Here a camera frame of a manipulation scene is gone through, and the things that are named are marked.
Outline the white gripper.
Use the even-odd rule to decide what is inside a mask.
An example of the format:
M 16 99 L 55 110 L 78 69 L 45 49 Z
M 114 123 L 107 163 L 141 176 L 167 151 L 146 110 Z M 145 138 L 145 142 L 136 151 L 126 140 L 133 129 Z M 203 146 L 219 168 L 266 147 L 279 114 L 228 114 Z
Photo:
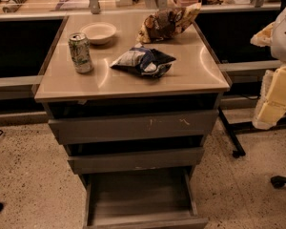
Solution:
M 286 62 L 286 8 L 264 29 L 256 33 L 250 43 L 271 46 L 273 58 Z M 262 79 L 260 99 L 255 106 L 252 123 L 255 128 L 268 130 L 286 114 L 286 65 L 275 71 L 267 70 Z

